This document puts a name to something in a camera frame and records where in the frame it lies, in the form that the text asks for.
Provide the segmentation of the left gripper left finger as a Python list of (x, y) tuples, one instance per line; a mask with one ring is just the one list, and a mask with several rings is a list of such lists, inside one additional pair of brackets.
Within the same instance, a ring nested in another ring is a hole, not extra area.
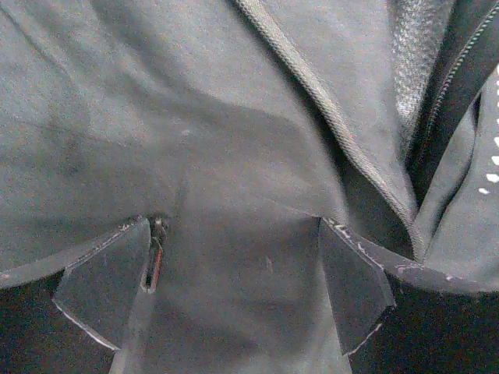
[(125, 341), (150, 251), (136, 217), (1, 272), (3, 373), (108, 373)]

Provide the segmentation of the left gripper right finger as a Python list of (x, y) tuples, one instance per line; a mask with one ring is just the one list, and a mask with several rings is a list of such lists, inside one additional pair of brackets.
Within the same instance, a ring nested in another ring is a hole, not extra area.
[(497, 372), (497, 290), (406, 259), (327, 218), (318, 246), (354, 373)]

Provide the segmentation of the black jacket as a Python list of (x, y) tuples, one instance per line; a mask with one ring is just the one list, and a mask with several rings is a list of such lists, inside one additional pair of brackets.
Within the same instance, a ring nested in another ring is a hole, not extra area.
[(136, 217), (108, 373), (354, 373), (324, 218), (498, 292), (497, 2), (2, 2), (1, 272)]

